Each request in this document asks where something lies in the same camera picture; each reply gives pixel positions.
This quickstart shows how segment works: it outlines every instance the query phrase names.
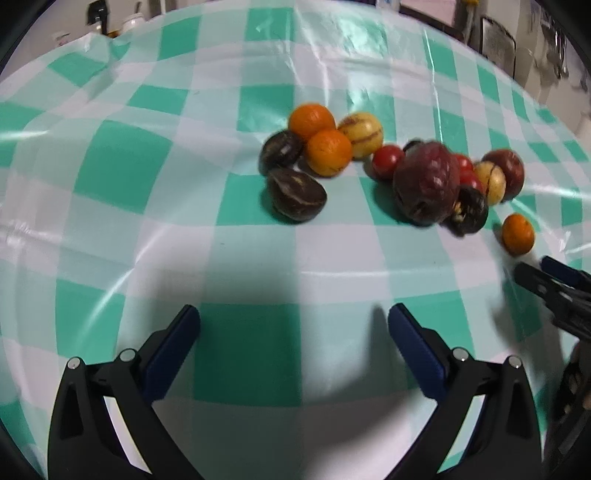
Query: green and white checkered tablecloth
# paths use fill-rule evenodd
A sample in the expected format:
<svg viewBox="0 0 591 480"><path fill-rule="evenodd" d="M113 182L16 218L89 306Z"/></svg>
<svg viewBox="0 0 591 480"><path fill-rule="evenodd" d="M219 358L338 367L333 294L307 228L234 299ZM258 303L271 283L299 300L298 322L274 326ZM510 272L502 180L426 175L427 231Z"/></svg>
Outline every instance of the green and white checkered tablecloth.
<svg viewBox="0 0 591 480"><path fill-rule="evenodd" d="M525 188L457 239L398 223L389 187L353 163L322 180L317 218L286 225L258 152L311 101L373 112L401 145L511 147ZM574 340L511 283L493 226L522 212L531 261L589 269L591 163L463 45L361 5L223 0L54 50L0 102L0 417L42 471L66 360L138 347L184 303L202 335L156 409L208 479L383 478L434 408L386 333L398 301L475 357L518 352L545 430Z"/></svg>

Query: dark fruit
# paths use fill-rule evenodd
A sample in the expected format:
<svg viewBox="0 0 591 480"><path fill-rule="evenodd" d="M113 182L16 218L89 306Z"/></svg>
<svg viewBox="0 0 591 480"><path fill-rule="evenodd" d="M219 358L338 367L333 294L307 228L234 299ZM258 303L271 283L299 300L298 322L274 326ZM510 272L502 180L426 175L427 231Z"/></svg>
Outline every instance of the dark fruit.
<svg viewBox="0 0 591 480"><path fill-rule="evenodd" d="M410 150L412 147L424 143L423 140L421 140L420 138L413 138L411 141L409 141L406 145L404 145L404 147L402 148L402 150L404 151L404 153L408 152L408 150Z"/></svg>
<svg viewBox="0 0 591 480"><path fill-rule="evenodd" d="M432 225L449 217L459 187L457 162L439 142L415 145L394 171L394 202L418 225Z"/></svg>
<svg viewBox="0 0 591 480"><path fill-rule="evenodd" d="M289 130L277 132L262 146L260 171L267 175L277 167L291 167L304 153L304 141Z"/></svg>
<svg viewBox="0 0 591 480"><path fill-rule="evenodd" d="M461 236L470 235L484 227L487 218L486 197L472 187L461 186L453 213L448 218L451 229Z"/></svg>
<svg viewBox="0 0 591 480"><path fill-rule="evenodd" d="M296 222L313 219L326 204L324 187L308 174L290 168L271 170L267 190L276 210Z"/></svg>
<svg viewBox="0 0 591 480"><path fill-rule="evenodd" d="M505 174L506 187L503 201L514 199L519 195L525 181L525 169L519 155L512 150L503 148L488 152L482 161L490 161L498 165Z"/></svg>

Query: red apple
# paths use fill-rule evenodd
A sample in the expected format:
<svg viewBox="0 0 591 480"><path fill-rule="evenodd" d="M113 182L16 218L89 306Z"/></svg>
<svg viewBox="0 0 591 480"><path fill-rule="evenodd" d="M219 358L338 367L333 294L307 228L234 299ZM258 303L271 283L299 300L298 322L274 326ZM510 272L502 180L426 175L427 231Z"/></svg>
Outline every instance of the red apple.
<svg viewBox="0 0 591 480"><path fill-rule="evenodd" d="M498 165L505 174L506 187L503 201L514 199L519 195L525 181L525 169L519 155L513 150L503 148L488 152L482 161L490 161Z"/></svg>
<svg viewBox="0 0 591 480"><path fill-rule="evenodd" d="M452 214L460 169L445 145L427 142L408 150L394 172L394 203L417 225L429 226Z"/></svg>

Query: kitchen background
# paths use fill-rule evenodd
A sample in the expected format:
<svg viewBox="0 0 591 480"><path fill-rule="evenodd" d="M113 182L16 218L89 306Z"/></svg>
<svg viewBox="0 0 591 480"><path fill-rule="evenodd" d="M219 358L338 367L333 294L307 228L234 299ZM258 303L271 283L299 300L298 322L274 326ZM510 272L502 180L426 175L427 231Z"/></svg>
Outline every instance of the kitchen background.
<svg viewBox="0 0 591 480"><path fill-rule="evenodd" d="M139 10L147 19L160 14L162 6L170 10L204 1L144 0ZM378 3L388 4L390 1L378 0ZM89 31L86 25L88 3L88 0L56 0L22 39L0 74L0 81L54 48L62 35L67 34L66 41L85 35ZM136 0L110 1L109 30L120 29L136 7ZM474 28L467 30L467 11L471 8L475 12ZM507 36L499 36L502 29L494 25L494 38L485 39L483 43L484 50L492 47L496 54L483 53L498 64L504 61L505 71L513 75L534 99L546 104L591 150L591 97L584 67L566 40L564 53L560 53L560 46L555 43L561 32L553 29L551 19L545 17L534 0L402 0L401 12L430 22L456 38L462 38L462 32L471 31L468 43L478 51L482 49L480 31L487 31L481 29L482 16L500 24L515 43L512 45ZM515 58L514 64L508 58Z"/></svg>

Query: mandarin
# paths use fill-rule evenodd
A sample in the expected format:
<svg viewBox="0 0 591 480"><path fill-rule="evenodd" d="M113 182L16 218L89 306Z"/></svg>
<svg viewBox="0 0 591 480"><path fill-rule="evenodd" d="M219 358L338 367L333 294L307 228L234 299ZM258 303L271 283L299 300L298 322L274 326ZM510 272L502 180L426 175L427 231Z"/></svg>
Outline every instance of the mandarin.
<svg viewBox="0 0 591 480"><path fill-rule="evenodd" d="M304 103L291 113L287 128L306 142L322 130L334 130L336 124L324 105Z"/></svg>
<svg viewBox="0 0 591 480"><path fill-rule="evenodd" d="M353 147L338 130L322 130L310 138L306 153L312 170L323 177L333 177L349 164Z"/></svg>
<svg viewBox="0 0 591 480"><path fill-rule="evenodd" d="M502 237L506 250L514 257L525 255L533 248L535 242L534 228L520 213L512 213L505 219Z"/></svg>

